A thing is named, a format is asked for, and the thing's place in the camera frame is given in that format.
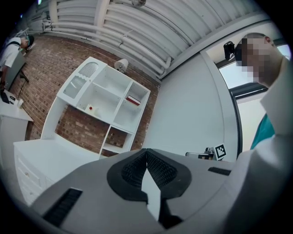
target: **person in white shirt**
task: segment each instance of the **person in white shirt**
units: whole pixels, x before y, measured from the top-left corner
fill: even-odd
[[[29,49],[33,41],[33,36],[14,37],[8,41],[0,58],[0,92],[5,89],[7,72],[12,67],[18,52],[21,49]]]

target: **white lamp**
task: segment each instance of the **white lamp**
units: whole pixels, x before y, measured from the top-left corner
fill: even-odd
[[[127,66],[128,66],[127,59],[121,59],[114,64],[115,69],[122,73],[125,73]]]

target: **teal garment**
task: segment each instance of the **teal garment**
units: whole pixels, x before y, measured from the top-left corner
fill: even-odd
[[[252,142],[251,148],[250,149],[254,149],[254,147],[261,142],[264,139],[270,138],[275,134],[275,130],[271,124],[271,121],[269,119],[269,117],[267,116],[267,114],[265,114],[265,116],[263,117],[262,121],[260,122],[256,134],[255,134],[255,138]]]

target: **white shirt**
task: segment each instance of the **white shirt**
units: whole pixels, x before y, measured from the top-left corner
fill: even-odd
[[[9,44],[10,42],[18,42],[19,44],[21,43],[21,39],[19,37],[14,37],[12,39],[10,39],[8,41],[7,44]],[[3,70],[3,66],[7,66],[7,67],[12,67],[15,58],[17,57],[19,52],[19,46],[18,45],[14,45],[11,44],[9,46],[7,46],[2,54],[2,57],[0,59],[0,67],[1,67],[1,71]]]

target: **white table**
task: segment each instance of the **white table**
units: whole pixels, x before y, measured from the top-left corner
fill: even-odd
[[[0,98],[0,163],[8,189],[14,196],[19,197],[21,194],[15,171],[13,143],[25,140],[27,123],[33,120],[22,108],[16,106],[17,101],[10,98],[15,98],[12,93],[5,93],[15,104],[4,103]]]

